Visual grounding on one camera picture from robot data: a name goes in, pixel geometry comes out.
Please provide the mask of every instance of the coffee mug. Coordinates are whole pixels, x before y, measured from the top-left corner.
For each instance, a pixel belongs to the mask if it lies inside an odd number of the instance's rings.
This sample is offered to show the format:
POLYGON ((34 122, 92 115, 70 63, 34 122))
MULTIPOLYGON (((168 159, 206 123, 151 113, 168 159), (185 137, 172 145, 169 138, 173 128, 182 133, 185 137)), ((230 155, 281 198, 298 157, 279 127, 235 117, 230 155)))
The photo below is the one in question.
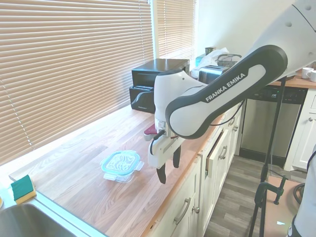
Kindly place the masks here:
POLYGON ((303 68, 302 69, 302 78, 303 79, 308 79, 309 77, 307 76, 307 73, 311 72, 313 70, 314 70, 314 68, 303 68))
POLYGON ((306 75, 312 82, 316 82, 316 71, 310 71, 306 75))

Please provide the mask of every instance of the stainless steel dishwasher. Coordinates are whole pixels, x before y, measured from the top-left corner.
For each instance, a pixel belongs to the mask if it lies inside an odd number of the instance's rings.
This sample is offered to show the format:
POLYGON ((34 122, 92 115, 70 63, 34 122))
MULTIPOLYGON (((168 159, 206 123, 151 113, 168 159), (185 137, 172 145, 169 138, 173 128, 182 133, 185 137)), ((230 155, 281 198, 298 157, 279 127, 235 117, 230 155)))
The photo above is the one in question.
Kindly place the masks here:
MULTIPOLYGON (((279 86, 266 86, 248 97, 239 155, 264 161, 277 107, 279 86)), ((307 90, 286 87, 276 126, 273 164, 284 166, 307 90)))

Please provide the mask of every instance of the wooden countertop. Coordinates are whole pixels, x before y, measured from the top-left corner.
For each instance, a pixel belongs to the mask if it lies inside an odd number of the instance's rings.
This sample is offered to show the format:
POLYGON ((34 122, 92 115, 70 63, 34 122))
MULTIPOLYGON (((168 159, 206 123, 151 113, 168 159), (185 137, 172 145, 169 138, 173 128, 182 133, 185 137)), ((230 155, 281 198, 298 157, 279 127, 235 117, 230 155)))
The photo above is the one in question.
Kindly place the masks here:
MULTIPOLYGON (((270 85, 281 85, 281 82, 275 81, 275 82, 272 82, 270 85)), ((302 79, 301 71, 298 71, 297 75, 294 78, 288 80, 285 83, 285 86, 316 89, 316 82, 312 82, 309 79, 302 79)))
POLYGON ((110 237, 144 236, 214 130, 210 127, 199 139, 183 143, 180 167, 174 168, 168 160, 163 185, 156 169, 147 164, 150 142, 144 140, 143 131, 153 123, 154 115, 127 106, 10 178, 29 174, 37 191, 110 237), (120 150, 134 150, 145 162, 129 183, 103 178, 100 162, 120 150))

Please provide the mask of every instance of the stainless steel sink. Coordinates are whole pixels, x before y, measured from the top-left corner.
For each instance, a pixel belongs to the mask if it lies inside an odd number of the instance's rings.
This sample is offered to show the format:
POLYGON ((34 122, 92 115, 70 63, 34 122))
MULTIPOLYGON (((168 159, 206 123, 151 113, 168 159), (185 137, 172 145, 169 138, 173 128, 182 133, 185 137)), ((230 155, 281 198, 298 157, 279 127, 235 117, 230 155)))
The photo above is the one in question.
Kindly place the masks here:
POLYGON ((32 204, 9 207, 0 212, 0 237, 75 237, 32 204))
POLYGON ((0 190, 0 237, 106 237, 40 192, 16 205, 12 188, 0 190))

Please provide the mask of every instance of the window blinds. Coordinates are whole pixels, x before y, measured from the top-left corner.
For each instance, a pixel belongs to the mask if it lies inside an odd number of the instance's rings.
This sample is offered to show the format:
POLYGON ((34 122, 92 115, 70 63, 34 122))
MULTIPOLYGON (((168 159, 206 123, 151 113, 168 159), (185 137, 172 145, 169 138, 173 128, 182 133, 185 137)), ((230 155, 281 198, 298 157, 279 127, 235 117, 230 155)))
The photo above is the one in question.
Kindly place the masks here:
POLYGON ((0 164, 129 103, 153 59, 147 0, 2 0, 0 164))
POLYGON ((194 60, 196 0, 157 0, 159 58, 194 60))

